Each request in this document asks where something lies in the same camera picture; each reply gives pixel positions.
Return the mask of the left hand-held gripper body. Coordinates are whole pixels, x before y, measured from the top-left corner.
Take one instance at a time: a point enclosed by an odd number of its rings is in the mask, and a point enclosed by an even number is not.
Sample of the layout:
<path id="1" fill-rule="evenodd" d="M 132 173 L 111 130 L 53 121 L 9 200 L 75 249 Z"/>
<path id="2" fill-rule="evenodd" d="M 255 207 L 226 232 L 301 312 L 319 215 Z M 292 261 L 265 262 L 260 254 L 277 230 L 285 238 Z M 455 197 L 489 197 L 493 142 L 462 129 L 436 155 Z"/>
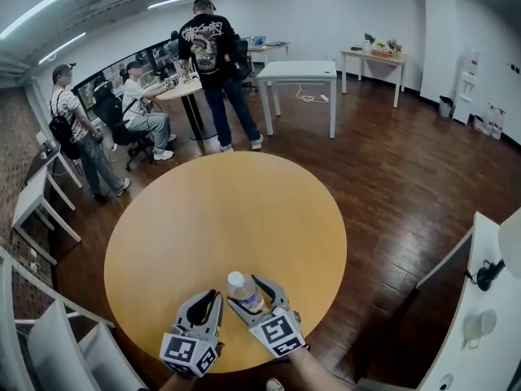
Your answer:
<path id="1" fill-rule="evenodd" d="M 187 377 L 203 377 L 218 359 L 218 336 L 193 332 L 179 324 L 163 335 L 160 360 Z"/>

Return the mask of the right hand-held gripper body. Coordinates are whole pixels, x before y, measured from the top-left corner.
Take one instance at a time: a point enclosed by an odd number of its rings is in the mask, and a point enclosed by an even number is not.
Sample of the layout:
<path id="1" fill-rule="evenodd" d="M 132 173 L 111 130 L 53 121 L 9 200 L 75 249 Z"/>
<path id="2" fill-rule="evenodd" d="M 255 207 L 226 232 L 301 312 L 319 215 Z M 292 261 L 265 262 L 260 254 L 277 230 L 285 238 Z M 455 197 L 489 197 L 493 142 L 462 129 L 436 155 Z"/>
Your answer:
<path id="1" fill-rule="evenodd" d="M 305 347 L 300 315 L 293 310 L 276 309 L 249 332 L 275 357 L 282 358 Z"/>

